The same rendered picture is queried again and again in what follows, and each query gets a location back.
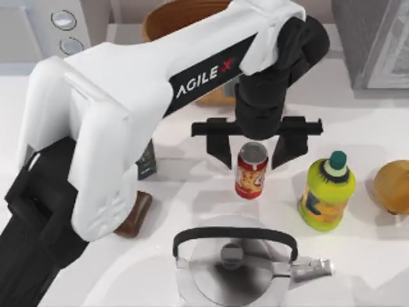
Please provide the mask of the round microwave knob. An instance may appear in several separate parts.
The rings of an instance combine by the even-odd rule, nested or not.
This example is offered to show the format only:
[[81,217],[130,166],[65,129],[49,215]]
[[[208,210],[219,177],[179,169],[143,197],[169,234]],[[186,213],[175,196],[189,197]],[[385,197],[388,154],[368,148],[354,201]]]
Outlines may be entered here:
[[62,31],[71,31],[77,24],[75,15],[66,10],[53,12],[50,19],[52,24]]
[[59,48],[62,53],[67,56],[71,56],[73,54],[77,54],[78,52],[82,52],[84,50],[84,45],[80,40],[74,37],[68,37],[59,41]]

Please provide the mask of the small black box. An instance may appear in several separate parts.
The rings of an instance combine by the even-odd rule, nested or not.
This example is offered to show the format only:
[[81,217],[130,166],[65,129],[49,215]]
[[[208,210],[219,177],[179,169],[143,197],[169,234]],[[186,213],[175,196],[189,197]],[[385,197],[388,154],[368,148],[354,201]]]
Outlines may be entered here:
[[138,166],[139,180],[144,180],[157,172],[157,162],[152,139],[136,164]]

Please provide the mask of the pale microwave oven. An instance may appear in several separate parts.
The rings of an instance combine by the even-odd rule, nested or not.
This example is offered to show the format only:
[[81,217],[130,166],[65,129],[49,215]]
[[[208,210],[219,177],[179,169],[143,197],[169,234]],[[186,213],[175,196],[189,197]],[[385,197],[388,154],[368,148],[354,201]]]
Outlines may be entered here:
[[[53,12],[75,15],[71,31],[56,28]],[[105,41],[110,0],[0,0],[0,63],[35,63],[50,56],[66,57],[59,41],[74,37],[84,49]]]

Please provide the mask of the red and white can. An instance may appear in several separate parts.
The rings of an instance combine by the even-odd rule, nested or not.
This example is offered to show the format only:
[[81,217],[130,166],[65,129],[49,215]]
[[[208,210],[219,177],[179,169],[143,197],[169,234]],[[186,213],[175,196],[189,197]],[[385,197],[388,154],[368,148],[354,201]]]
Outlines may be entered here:
[[235,190],[247,200],[259,197],[263,191],[268,152],[265,146],[254,141],[244,144],[237,158]]

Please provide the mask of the yellow-green bottle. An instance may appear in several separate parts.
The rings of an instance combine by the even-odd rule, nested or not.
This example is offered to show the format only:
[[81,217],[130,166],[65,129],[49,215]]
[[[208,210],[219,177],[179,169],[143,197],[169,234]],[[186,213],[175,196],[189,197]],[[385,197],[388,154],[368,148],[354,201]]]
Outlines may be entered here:
[[305,189],[298,201],[298,212],[311,228],[332,231],[341,222],[355,186],[355,175],[347,165],[347,155],[336,150],[330,157],[310,165]]

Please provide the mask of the grey cabinet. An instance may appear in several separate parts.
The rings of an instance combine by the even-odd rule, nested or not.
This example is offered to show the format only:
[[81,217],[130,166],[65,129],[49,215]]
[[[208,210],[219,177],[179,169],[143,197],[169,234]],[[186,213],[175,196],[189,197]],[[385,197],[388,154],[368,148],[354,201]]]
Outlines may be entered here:
[[409,94],[409,0],[332,0],[351,87]]

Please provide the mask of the brown wooden basket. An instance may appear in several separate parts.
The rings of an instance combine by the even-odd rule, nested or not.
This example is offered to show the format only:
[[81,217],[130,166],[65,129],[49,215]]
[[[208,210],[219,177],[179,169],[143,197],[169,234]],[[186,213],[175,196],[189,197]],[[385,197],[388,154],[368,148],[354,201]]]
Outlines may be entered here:
[[148,14],[143,21],[145,42],[159,39],[227,8],[230,0],[172,0]]

